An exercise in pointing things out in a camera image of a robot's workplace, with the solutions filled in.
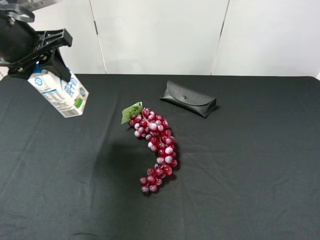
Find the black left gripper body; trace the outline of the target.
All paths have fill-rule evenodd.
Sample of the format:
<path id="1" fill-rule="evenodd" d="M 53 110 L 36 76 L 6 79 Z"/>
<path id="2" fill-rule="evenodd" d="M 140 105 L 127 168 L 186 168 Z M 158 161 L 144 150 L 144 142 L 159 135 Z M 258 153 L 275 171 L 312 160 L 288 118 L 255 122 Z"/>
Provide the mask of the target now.
<path id="1" fill-rule="evenodd" d="M 0 6 L 0 66 L 8 68 L 8 77 L 28 80 L 36 65 L 54 49 L 71 47 L 73 38 L 65 29 L 36 31 L 30 23 L 34 13 L 25 4 Z"/>

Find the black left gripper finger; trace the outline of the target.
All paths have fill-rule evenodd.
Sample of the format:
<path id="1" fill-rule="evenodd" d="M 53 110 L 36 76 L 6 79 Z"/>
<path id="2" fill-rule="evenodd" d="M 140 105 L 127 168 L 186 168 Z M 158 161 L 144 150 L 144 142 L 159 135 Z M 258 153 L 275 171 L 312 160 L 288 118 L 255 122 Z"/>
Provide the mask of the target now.
<path id="1" fill-rule="evenodd" d="M 70 70 L 65 65 L 58 48 L 51 50 L 48 55 L 46 55 L 46 59 L 42 60 L 42 68 L 53 73 L 65 82 L 70 82 L 71 80 Z"/>

